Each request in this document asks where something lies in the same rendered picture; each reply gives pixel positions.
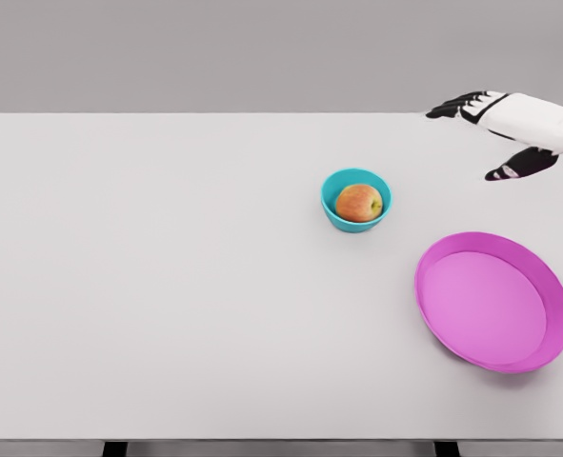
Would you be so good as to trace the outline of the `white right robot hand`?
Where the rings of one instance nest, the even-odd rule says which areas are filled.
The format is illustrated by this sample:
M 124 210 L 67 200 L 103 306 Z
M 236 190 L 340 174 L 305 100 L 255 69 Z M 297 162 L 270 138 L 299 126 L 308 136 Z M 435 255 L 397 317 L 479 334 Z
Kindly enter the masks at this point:
M 488 182 L 532 176 L 554 166 L 563 154 L 563 106 L 521 92 L 468 92 L 429 109 L 426 117 L 461 119 L 525 146 L 489 170 Z

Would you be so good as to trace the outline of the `blue bowl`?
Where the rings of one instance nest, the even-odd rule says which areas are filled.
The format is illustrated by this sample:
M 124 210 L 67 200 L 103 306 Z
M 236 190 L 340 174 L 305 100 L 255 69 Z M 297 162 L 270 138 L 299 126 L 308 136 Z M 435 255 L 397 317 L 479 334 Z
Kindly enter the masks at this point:
M 322 207 L 331 223 L 349 233 L 375 227 L 392 207 L 392 190 L 376 173 L 360 168 L 332 173 L 320 191 Z

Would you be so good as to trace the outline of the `red-yellow apple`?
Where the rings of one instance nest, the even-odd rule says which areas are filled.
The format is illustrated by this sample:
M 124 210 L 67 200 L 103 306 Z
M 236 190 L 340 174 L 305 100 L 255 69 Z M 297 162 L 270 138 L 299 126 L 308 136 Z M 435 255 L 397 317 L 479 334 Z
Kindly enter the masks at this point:
M 335 210 L 344 220 L 354 223 L 367 223 L 382 214 L 384 203 L 380 192 L 366 184 L 345 187 L 339 193 Z

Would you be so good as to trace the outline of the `pink plate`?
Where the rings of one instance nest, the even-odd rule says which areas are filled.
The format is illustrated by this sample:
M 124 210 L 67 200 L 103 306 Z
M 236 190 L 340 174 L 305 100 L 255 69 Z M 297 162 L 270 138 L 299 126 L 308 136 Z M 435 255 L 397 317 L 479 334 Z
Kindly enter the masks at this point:
M 413 290 L 432 334 L 476 366 L 526 373 L 563 351 L 563 285 L 511 239 L 480 231 L 439 239 L 421 255 Z

